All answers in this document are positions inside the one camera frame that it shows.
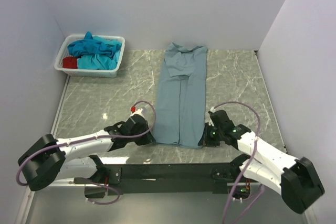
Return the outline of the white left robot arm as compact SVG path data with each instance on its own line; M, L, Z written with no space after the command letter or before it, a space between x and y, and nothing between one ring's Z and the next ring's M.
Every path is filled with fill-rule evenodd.
M155 141L152 126L142 114L80 137L41 137L18 160L16 181L39 191L56 180L85 178L93 183L113 182L111 170L97 156L124 148L128 143L147 145Z

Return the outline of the grey-blue t shirt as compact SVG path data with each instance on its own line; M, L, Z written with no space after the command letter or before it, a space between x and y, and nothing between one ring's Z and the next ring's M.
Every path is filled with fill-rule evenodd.
M204 131L207 48L171 43L161 65L153 135L157 143L198 148Z

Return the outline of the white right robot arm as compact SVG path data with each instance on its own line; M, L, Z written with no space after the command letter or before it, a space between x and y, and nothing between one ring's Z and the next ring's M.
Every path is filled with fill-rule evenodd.
M235 125L224 110L211 110L209 118L199 144L215 147L224 142L242 152L230 162L224 178L255 180L277 192L297 214L304 213L325 193L309 159L296 158L273 147L248 127Z

